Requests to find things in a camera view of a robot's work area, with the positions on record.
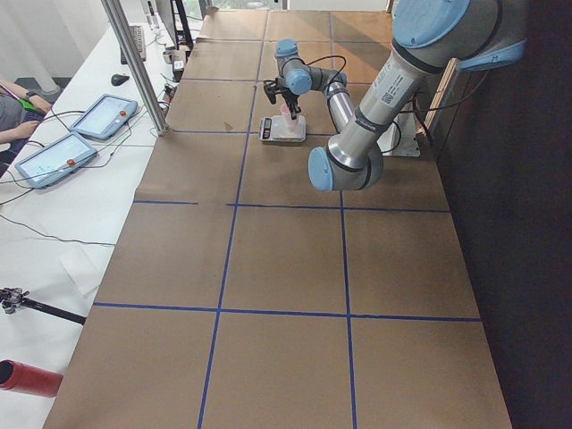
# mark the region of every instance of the brown tile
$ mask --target brown tile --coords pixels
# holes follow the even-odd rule
[[[381,179],[371,188],[344,192],[348,207],[449,210],[441,176],[428,147],[418,158],[385,156]]]
[[[270,11],[265,40],[293,38],[306,42],[330,39],[330,13],[318,11]]]
[[[240,203],[271,206],[340,206],[338,192],[320,192],[307,175],[307,159],[325,137],[308,137],[301,146],[262,143],[251,134],[240,190]]]
[[[168,132],[160,137],[135,199],[233,203],[245,134]]]
[[[349,428],[345,319],[221,316],[204,429]]]
[[[340,212],[241,207],[223,305],[345,313]]]
[[[261,40],[265,34],[268,11],[218,11],[206,16],[201,38],[222,40]]]
[[[450,214],[346,211],[355,314],[478,317]]]
[[[262,42],[199,40],[185,79],[256,80]]]
[[[373,82],[390,57],[391,45],[377,43],[334,43],[333,53],[346,57],[343,71],[348,82]]]
[[[511,427],[481,324],[354,320],[352,340],[360,428]]]
[[[183,80],[167,123],[175,130],[244,132],[254,91],[249,82]]]
[[[195,424],[214,323],[207,313],[93,307],[44,428]]]
[[[232,208],[134,204],[96,301],[217,307]]]
[[[381,12],[332,12],[335,42],[390,43],[391,14]]]
[[[262,64],[260,66],[260,80],[273,80],[278,76],[278,68],[274,52],[276,42],[265,42],[262,50]],[[305,63],[317,60],[332,54],[332,44],[315,42],[298,42],[299,56]],[[314,64],[315,67],[332,68],[332,60],[323,60]]]
[[[257,96],[252,115],[251,130],[260,130],[260,120],[265,116],[280,114],[280,105],[284,102],[282,96],[276,98],[276,104],[271,105],[266,97],[262,84],[258,84]],[[308,92],[298,100],[302,115],[306,118],[306,134],[334,134],[335,129],[328,114],[325,97],[316,91]]]

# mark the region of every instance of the blue joint cover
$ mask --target blue joint cover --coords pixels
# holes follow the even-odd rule
[[[301,96],[312,89],[312,78],[306,70],[292,69],[286,73],[286,85],[294,94]]]
[[[285,38],[278,42],[276,45],[276,58],[283,58],[284,56],[297,55],[298,44],[291,38]]]
[[[490,70],[510,65],[522,58],[525,53],[526,39],[521,40],[514,45],[503,47],[495,51],[461,61],[457,64],[457,70],[460,72],[477,72],[479,70]]]
[[[310,152],[307,172],[314,188],[322,191],[333,190],[332,166],[323,147],[315,147]]]
[[[445,37],[465,15],[471,0],[401,0],[393,19],[397,43],[411,49]]]

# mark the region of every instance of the metal pole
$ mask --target metal pole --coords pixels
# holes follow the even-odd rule
[[[135,42],[133,42],[131,37],[129,23],[125,17],[122,5],[119,0],[101,0],[101,3],[109,17],[109,22],[114,29],[119,46],[125,53],[125,59],[137,84],[139,93],[143,97],[143,103],[145,103],[149,116],[151,116],[155,124],[157,134],[162,136],[167,132],[167,122],[164,119],[163,111],[157,103],[155,91],[149,80],[147,70],[145,70],[145,65],[143,65],[143,60],[141,60],[139,52],[135,47]]]

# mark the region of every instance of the person's hand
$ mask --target person's hand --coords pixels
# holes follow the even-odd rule
[[[50,105],[44,98],[40,96],[32,96],[29,98],[29,101],[34,105],[36,110],[42,114],[47,114],[52,108],[52,105]]]
[[[23,122],[14,128],[14,137],[16,139],[27,139],[32,135],[34,130],[38,127],[39,121]]]

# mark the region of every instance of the black stand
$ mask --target black stand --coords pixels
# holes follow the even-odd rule
[[[42,313],[61,317],[62,319],[75,322],[76,324],[86,323],[86,317],[70,313],[69,311],[65,311],[60,308],[49,306],[48,304],[34,301],[33,299],[25,298],[28,294],[29,292],[23,292],[20,288],[0,289],[0,302],[2,302],[2,308],[4,309],[4,312],[7,315],[11,315],[15,313],[18,308],[27,307],[41,311]]]

